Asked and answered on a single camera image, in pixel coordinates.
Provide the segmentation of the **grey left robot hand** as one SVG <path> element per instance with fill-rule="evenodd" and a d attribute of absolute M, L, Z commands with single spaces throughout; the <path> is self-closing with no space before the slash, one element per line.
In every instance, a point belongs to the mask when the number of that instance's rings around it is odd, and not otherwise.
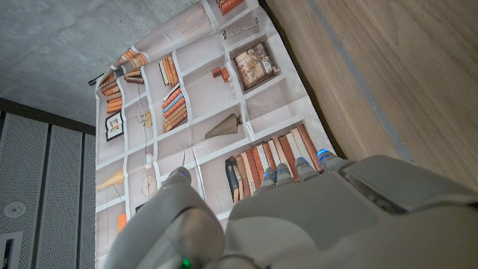
<path fill-rule="evenodd" d="M 284 164 L 226 226 L 178 167 L 113 242 L 106 268 L 475 268 L 477 193 L 413 164 L 317 154 Z"/>

